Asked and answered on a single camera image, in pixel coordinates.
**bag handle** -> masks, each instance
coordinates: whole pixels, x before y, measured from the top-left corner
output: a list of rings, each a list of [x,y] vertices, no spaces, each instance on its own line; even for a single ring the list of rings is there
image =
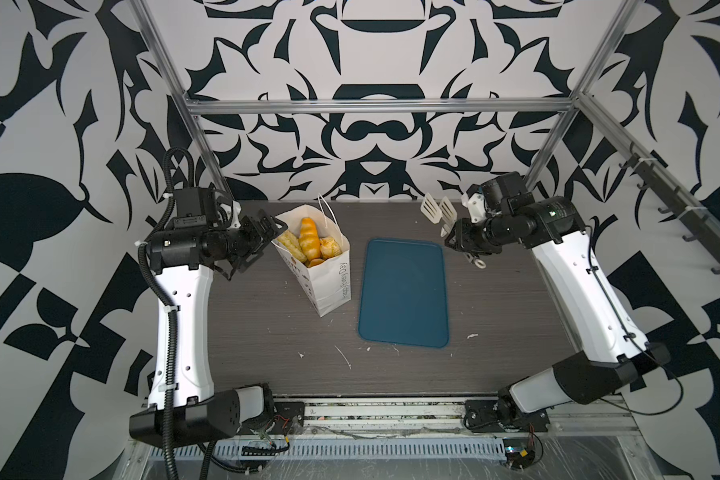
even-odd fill
[[[322,209],[322,204],[326,204],[326,207],[328,208],[328,211],[331,212],[331,216],[333,217],[333,223],[336,225],[336,228],[338,228],[338,234],[341,236],[339,240],[341,241],[342,246],[344,246],[344,234],[342,234],[342,228],[338,225],[338,222],[336,221],[336,216],[333,213],[333,209],[330,205],[328,205],[328,202],[325,198],[323,198],[322,195],[318,194],[317,196],[317,205],[320,207],[320,211],[322,212],[322,219],[323,222],[326,224],[326,228],[328,228],[328,218],[326,217],[326,211]]]

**croissant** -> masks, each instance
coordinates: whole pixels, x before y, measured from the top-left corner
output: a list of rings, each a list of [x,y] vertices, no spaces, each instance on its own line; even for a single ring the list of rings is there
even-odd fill
[[[290,230],[286,230],[283,235],[278,236],[277,241],[288,249],[288,252],[293,255],[293,258],[297,259],[302,264],[307,262],[307,255],[302,252],[302,248],[298,245],[296,235],[294,235]]]
[[[341,255],[342,248],[332,236],[327,236],[320,239],[320,253],[322,254],[322,258],[327,260],[329,258],[333,258],[334,256]]]
[[[302,230],[298,236],[298,244],[301,246],[307,260],[311,261],[320,258],[320,239],[317,236],[317,225],[308,216],[302,218]]]

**bread roll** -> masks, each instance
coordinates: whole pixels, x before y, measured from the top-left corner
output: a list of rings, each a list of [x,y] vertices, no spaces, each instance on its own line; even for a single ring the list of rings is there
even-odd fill
[[[320,258],[320,238],[317,236],[317,225],[308,216],[302,218],[302,229],[298,236],[298,244],[301,246],[307,260],[311,261]]]
[[[307,255],[302,252],[302,248],[298,245],[298,238],[290,230],[286,230],[283,235],[277,237],[277,241],[283,244],[288,252],[293,255],[293,258],[297,259],[302,264],[306,264]]]
[[[322,259],[327,260],[329,258],[333,258],[334,256],[341,255],[342,248],[332,236],[327,236],[320,239],[320,253],[322,254]]]

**black and white wallpaper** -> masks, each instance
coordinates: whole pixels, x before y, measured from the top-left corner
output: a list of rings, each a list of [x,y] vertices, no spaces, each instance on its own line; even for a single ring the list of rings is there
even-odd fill
[[[198,100],[568,96],[612,0],[150,0]],[[459,198],[525,172],[552,112],[212,115],[239,198]]]
[[[720,220],[720,0],[646,0],[593,90],[596,98]],[[668,345],[685,387],[661,416],[636,416],[662,473],[720,479],[720,275],[685,228],[581,114],[538,183],[595,231],[596,254],[648,338]],[[680,391],[661,370],[624,393],[655,412]]]
[[[0,478],[122,452],[156,350],[134,242],[189,144],[126,2],[0,2]]]

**blue tray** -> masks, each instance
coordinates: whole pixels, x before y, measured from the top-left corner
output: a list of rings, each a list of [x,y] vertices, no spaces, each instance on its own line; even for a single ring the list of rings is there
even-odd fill
[[[448,292],[440,245],[398,238],[368,242],[358,332],[375,342],[448,344]]]

